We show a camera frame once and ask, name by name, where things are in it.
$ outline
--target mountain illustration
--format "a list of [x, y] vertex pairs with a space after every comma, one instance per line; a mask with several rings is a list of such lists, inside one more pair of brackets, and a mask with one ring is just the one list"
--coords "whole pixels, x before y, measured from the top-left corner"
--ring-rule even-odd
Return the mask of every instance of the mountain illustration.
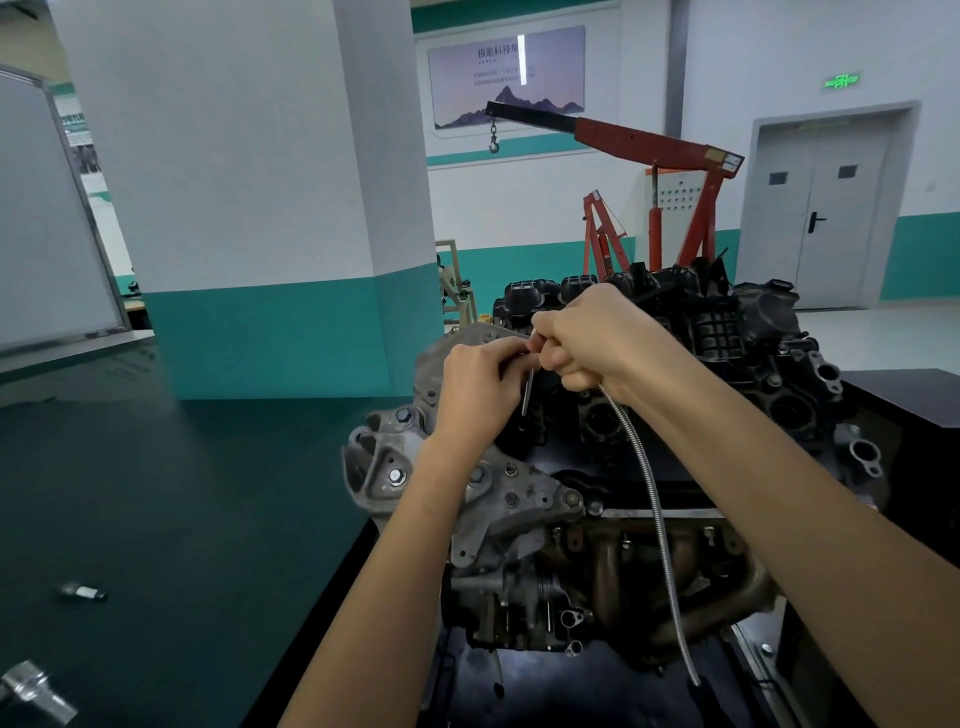
[[[584, 110], [582, 106], [574, 102], [569, 102], [562, 107], [558, 107], [550, 99], [540, 99], [539, 101], [527, 101], [517, 98], [508, 85], [496, 95], [494, 101], [501, 104], [509, 104], [512, 107], [521, 107], [522, 109], [536, 109], [537, 111], [551, 111], [553, 113], [580, 113]], [[461, 114], [449, 124], [434, 124], [435, 129], [456, 129], [457, 127], [470, 127], [475, 124], [487, 124], [490, 122], [487, 116], [486, 108], [470, 111]]]

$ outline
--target engine block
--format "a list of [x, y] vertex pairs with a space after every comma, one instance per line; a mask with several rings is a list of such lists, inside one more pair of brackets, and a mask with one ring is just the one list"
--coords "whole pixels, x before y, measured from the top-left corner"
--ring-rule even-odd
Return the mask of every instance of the engine block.
[[[703, 258], [654, 274], [634, 264], [609, 282], [870, 501], [882, 477], [879, 450], [846, 422], [853, 412], [840, 372], [800, 330], [791, 284], [731, 286], [722, 261]], [[595, 283], [511, 283], [494, 304], [495, 324], [453, 331], [421, 354], [413, 402], [371, 413], [343, 448], [358, 505], [381, 527], [396, 508], [433, 431], [455, 345], [526, 336], [534, 313], [562, 308]], [[631, 418], [660, 489], [684, 632], [694, 642], [768, 606], [774, 584], [683, 464]], [[491, 648], [573, 657], [604, 639], [634, 664], [674, 656], [650, 503], [622, 425], [599, 392], [570, 393], [555, 375], [537, 374], [527, 415], [515, 412], [464, 486], [442, 598], [448, 626]]]

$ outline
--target whiteboard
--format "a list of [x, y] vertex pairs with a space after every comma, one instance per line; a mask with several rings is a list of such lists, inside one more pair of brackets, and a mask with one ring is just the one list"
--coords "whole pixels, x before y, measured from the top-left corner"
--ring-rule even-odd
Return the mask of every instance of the whiteboard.
[[0, 353], [129, 328], [40, 79], [0, 67]]

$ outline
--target hand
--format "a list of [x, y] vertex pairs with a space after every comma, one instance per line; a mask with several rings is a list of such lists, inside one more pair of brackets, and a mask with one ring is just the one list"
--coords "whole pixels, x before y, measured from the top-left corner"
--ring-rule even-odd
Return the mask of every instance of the hand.
[[[500, 365], [516, 357], [500, 376]], [[433, 437], [471, 466], [493, 442], [520, 402], [524, 378], [538, 369], [540, 357], [517, 336], [489, 344], [455, 346], [444, 362], [444, 386]]]
[[631, 405], [628, 379], [640, 372], [651, 381], [676, 378], [696, 363], [673, 336], [615, 287], [593, 285], [566, 308], [533, 318], [530, 351], [540, 353], [543, 369], [561, 375], [572, 392], [599, 384]]

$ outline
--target flexible metal cable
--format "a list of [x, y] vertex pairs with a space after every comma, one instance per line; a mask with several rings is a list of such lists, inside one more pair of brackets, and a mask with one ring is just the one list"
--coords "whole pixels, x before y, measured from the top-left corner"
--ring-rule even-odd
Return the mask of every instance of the flexible metal cable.
[[673, 564], [670, 561], [670, 546], [666, 541], [666, 524], [663, 522], [663, 512], [660, 510], [660, 496], [657, 493], [657, 481], [654, 480], [654, 472], [650, 467], [650, 460], [647, 459], [646, 450], [640, 442], [639, 435], [636, 434], [634, 424], [630, 422], [630, 417], [626, 410], [613, 401], [613, 398], [607, 394], [603, 384], [600, 385], [600, 391], [607, 398], [610, 407], [616, 415], [616, 419], [623, 425], [627, 433], [630, 444], [634, 447], [636, 460], [640, 464], [640, 471], [643, 473], [643, 479], [647, 483], [647, 493], [650, 495], [650, 510], [654, 514], [654, 527], [657, 529], [657, 543], [660, 546], [660, 562], [663, 564], [663, 578], [666, 580], [666, 594], [670, 602], [670, 616], [673, 618], [674, 629], [677, 630], [677, 645], [680, 646], [680, 654], [684, 658], [686, 673], [690, 676], [690, 682], [700, 687], [700, 675], [697, 674], [697, 668], [693, 666], [693, 659], [690, 657], [690, 648], [686, 645], [686, 635], [684, 634], [684, 625], [680, 619], [680, 600], [677, 597], [677, 585], [673, 580]]

